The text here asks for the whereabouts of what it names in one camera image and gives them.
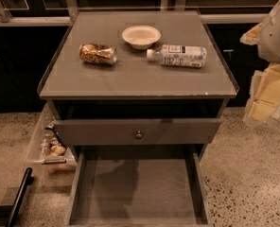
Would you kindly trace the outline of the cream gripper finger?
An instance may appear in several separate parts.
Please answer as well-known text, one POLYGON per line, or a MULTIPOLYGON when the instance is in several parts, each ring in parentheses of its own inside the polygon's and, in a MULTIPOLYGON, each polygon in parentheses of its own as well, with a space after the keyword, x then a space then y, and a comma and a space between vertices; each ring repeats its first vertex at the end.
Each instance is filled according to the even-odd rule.
POLYGON ((243 44, 247 44, 247 45, 258 44, 259 43, 260 29, 261 29, 261 23, 255 25, 250 30, 248 30, 246 33, 244 33, 241 36, 240 41, 243 44))
POLYGON ((279 63, 271 63, 264 71, 254 71, 243 120, 246 124, 262 124, 270 118, 280 118, 279 63))

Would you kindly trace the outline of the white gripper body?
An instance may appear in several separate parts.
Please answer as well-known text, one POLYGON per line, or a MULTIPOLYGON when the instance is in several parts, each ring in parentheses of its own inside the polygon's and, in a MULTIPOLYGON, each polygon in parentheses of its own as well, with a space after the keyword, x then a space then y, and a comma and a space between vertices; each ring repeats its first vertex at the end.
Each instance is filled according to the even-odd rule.
POLYGON ((280 63, 280 0, 261 24, 258 53, 268 62, 280 63))

